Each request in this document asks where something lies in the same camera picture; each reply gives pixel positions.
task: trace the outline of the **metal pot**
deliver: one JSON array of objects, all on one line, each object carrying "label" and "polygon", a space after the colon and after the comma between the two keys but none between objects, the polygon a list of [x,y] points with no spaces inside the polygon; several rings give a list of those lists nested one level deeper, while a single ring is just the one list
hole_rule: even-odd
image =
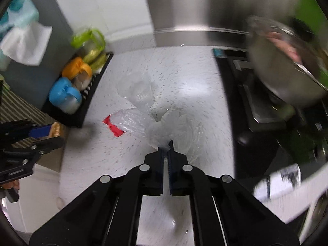
[{"label": "metal pot", "polygon": [[[315,104],[327,88],[317,80],[320,67],[314,51],[287,26],[263,17],[250,17],[249,58],[263,84],[284,102],[298,108]],[[268,32],[280,33],[300,55],[303,65],[295,63],[268,38]]]}]

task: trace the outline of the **tissue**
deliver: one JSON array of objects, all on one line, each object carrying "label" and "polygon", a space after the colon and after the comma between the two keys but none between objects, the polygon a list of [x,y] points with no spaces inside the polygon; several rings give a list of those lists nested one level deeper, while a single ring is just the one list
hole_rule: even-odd
[{"label": "tissue", "polygon": [[0,42],[5,56],[25,65],[40,65],[46,51],[52,27],[31,22],[23,28],[13,27]]}]

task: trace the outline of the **black dish rack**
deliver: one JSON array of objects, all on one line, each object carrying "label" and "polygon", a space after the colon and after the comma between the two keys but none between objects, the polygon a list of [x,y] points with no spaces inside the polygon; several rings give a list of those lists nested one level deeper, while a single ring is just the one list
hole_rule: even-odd
[{"label": "black dish rack", "polygon": [[84,118],[87,114],[91,99],[112,57],[113,53],[110,53],[106,63],[103,66],[103,69],[101,70],[101,73],[98,75],[93,75],[88,87],[80,92],[82,95],[81,106],[74,114],[65,114],[62,110],[55,107],[49,101],[49,98],[47,98],[46,102],[44,103],[42,111],[51,116],[52,118],[56,119],[60,123],[64,124],[65,126],[81,128],[84,122]]}]

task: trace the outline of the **white countertop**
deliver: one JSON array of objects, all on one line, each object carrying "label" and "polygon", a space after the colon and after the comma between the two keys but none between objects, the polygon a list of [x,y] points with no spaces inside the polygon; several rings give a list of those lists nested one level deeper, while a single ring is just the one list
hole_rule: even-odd
[{"label": "white countertop", "polygon": [[[114,137],[102,123],[109,114],[134,107],[115,88],[115,83],[132,71],[150,74],[155,97],[151,113],[155,117],[160,119],[167,109],[180,108],[204,125],[206,154],[193,165],[214,177],[233,176],[230,119],[212,48],[162,47],[114,55],[93,96],[83,128],[71,129],[68,137],[60,178],[60,194],[66,203],[100,176],[124,175],[155,151],[146,140],[131,134]],[[324,191],[327,175],[328,167],[324,167],[293,193],[265,205],[288,222]],[[193,245],[193,240],[188,197],[171,197],[164,184],[162,196],[143,198],[137,244]]]}]

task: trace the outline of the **stove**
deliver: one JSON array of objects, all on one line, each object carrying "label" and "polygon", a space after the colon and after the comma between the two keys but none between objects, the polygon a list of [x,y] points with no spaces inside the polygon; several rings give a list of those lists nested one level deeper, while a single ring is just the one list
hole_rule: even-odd
[{"label": "stove", "polygon": [[247,52],[213,52],[229,107],[235,178],[250,180],[252,188],[264,175],[290,164],[298,163],[302,180],[322,167],[328,153],[326,102],[295,109],[261,83]]}]

